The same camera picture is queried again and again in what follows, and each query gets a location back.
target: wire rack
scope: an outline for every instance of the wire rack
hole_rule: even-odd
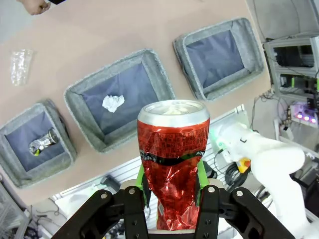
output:
[[[0,183],[0,239],[21,239],[28,218]]]

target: crumpled white paper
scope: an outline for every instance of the crumpled white paper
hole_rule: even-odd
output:
[[[119,106],[124,103],[123,96],[105,96],[102,102],[102,106],[106,108],[109,112],[114,113]]]

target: clear plastic bag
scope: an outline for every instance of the clear plastic bag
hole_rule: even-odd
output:
[[[22,49],[11,55],[11,81],[15,86],[23,86],[27,82],[33,51]]]

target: person's arm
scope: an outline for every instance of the person's arm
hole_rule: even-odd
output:
[[[31,15],[37,15],[47,11],[51,3],[44,0],[17,0],[23,4],[25,10]]]

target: beige tabletop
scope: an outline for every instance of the beige tabletop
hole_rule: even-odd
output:
[[[237,17],[253,19],[245,0],[67,0],[36,18],[33,24],[0,45],[0,125],[41,99],[51,99],[66,121],[78,152],[75,164],[16,194],[31,205],[80,184],[139,155],[134,139],[107,155],[95,152],[71,117],[65,89],[131,52],[153,48],[159,55],[178,99],[194,99],[176,59],[172,42],[191,32]],[[10,81],[12,50],[35,51],[27,85]],[[266,70],[250,84],[206,103],[216,117],[270,88]],[[0,170],[7,180],[7,175]]]

